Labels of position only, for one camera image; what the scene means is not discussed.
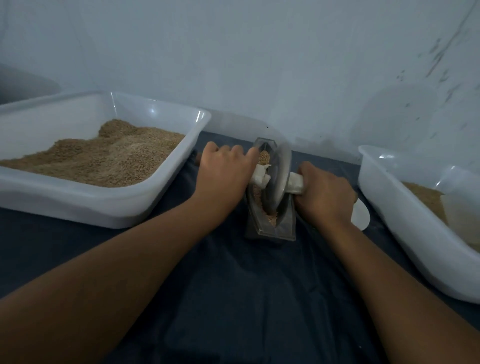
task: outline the plastic container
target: plastic container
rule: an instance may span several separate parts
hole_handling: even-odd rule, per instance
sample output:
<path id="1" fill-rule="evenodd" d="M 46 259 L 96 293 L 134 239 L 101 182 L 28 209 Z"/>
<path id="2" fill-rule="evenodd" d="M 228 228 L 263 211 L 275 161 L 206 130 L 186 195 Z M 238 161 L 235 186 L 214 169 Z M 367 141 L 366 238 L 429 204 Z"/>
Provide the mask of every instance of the plastic container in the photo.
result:
<path id="1" fill-rule="evenodd" d="M 0 167 L 0 207 L 120 229 L 145 219 L 192 152 L 209 112 L 117 92 L 41 97 L 0 106 L 0 159 L 21 158 L 65 138 L 90 139 L 111 119 L 185 138 L 138 184 L 107 188 Z"/>
<path id="2" fill-rule="evenodd" d="M 425 278 L 443 293 L 480 303 L 480 254 L 466 245 L 402 182 L 467 199 L 480 211 L 480 177 L 410 153 L 361 146 L 359 185 Z"/>

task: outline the person's left hand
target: person's left hand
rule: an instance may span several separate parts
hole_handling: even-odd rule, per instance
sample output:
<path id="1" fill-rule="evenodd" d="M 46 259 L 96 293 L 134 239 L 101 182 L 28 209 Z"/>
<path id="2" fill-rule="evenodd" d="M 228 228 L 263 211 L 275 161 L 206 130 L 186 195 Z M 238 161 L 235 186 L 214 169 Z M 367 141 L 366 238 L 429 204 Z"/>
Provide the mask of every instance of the person's left hand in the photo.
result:
<path id="1" fill-rule="evenodd" d="M 209 142 L 202 154 L 192 198 L 202 201 L 206 208 L 214 208 L 225 219 L 242 199 L 259 154 L 258 148 L 251 148 L 244 155 L 241 146 L 218 148 Z"/>

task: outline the forearm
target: forearm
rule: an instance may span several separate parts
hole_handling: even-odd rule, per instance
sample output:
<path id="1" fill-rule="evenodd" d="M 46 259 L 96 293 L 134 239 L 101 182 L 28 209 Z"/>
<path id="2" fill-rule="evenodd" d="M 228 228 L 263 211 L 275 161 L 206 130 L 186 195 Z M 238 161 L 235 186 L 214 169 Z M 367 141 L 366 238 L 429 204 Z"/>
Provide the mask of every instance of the forearm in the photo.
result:
<path id="1" fill-rule="evenodd" d="M 393 363 L 478 363 L 480 334 L 352 224 L 322 229 Z"/>
<path id="2" fill-rule="evenodd" d="M 2 361 L 100 360 L 181 258 L 220 222 L 216 212 L 189 200 L 5 297 L 0 346 L 8 351 Z"/>

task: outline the human hand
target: human hand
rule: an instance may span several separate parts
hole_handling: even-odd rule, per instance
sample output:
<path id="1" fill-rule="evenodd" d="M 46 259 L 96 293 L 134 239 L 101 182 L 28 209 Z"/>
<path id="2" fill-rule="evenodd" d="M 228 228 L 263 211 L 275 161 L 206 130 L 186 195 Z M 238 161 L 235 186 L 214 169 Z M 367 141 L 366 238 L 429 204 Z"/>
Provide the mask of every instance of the human hand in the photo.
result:
<path id="1" fill-rule="evenodd" d="M 218 148 L 209 142 L 202 154 L 193 198 L 213 207 L 225 219 L 242 199 L 259 154 L 258 148 L 244 155 L 241 146 Z"/>
<path id="2" fill-rule="evenodd" d="M 303 162 L 299 168 L 304 192 L 295 196 L 295 206 L 302 216 L 319 230 L 350 223 L 357 194 L 345 178 L 340 178 Z"/>

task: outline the person's right arm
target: person's right arm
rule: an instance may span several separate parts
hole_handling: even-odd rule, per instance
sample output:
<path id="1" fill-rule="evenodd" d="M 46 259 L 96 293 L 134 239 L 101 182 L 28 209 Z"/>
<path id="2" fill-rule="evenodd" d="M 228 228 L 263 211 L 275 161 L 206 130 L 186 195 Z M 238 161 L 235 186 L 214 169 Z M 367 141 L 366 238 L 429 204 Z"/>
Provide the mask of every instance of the person's right arm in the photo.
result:
<path id="1" fill-rule="evenodd" d="M 480 332 L 416 281 L 351 222 L 348 181 L 304 162 L 300 213 L 353 278 L 392 363 L 480 363 Z"/>

